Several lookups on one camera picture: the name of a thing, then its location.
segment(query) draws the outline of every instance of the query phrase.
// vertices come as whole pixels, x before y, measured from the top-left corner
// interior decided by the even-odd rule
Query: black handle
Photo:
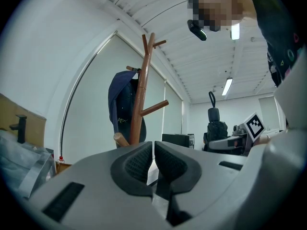
[[[209,97],[210,97],[212,106],[215,107],[215,96],[212,91],[209,92]]]

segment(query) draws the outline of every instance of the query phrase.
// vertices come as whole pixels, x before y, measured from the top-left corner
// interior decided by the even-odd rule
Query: black slot
[[[234,169],[237,171],[240,171],[243,167],[242,164],[237,164],[237,163],[231,163],[231,162],[226,162],[226,161],[222,161],[219,163],[219,165],[222,165],[224,167],[230,168],[230,169]]]
[[[50,218],[55,221],[60,221],[80,192],[83,190],[84,185],[71,182],[69,183],[57,196],[51,201],[51,203],[43,210]]]

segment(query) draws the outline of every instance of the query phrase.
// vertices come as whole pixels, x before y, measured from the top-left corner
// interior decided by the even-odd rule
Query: navy cap
[[[135,71],[122,71],[113,78],[108,92],[110,121],[114,133],[120,132],[127,141],[130,138],[132,112],[138,79],[133,79]],[[142,118],[140,142],[146,139],[146,125]]]

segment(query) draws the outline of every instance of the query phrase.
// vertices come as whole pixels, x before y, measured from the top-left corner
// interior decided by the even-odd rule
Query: roller blind
[[[126,66],[140,68],[142,62],[143,58],[116,35],[96,55],[67,112],[62,142],[66,163],[116,148],[109,119],[108,89],[116,73],[125,71]],[[144,108],[163,100],[164,80],[150,67]],[[162,119],[163,110],[145,117],[147,141],[161,140]]]
[[[182,100],[173,91],[173,89],[165,84],[165,99],[169,105],[164,111],[164,134],[181,134],[182,123]]]

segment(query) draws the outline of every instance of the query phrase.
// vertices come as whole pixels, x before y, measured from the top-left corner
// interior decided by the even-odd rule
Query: coat rack
[[[151,33],[149,42],[147,43],[146,35],[142,35],[143,44],[144,44],[144,51],[145,56],[142,64],[142,69],[138,70],[136,68],[132,68],[127,66],[128,70],[135,70],[140,74],[139,77],[139,84],[138,89],[135,96],[135,102],[133,107],[132,113],[132,121],[131,121],[131,129],[130,129],[130,140],[129,142],[126,141],[124,136],[121,133],[116,133],[114,135],[114,140],[121,146],[126,147],[129,145],[137,144],[140,141],[140,132],[141,132],[141,124],[142,124],[142,117],[148,115],[154,111],[161,109],[168,105],[168,101],[162,101],[156,105],[153,105],[147,109],[144,108],[144,101],[145,101],[145,94],[147,88],[147,80],[148,80],[148,70],[150,66],[150,60],[152,57],[153,48],[161,44],[165,44],[166,40],[160,41],[158,43],[154,43],[155,34]]]

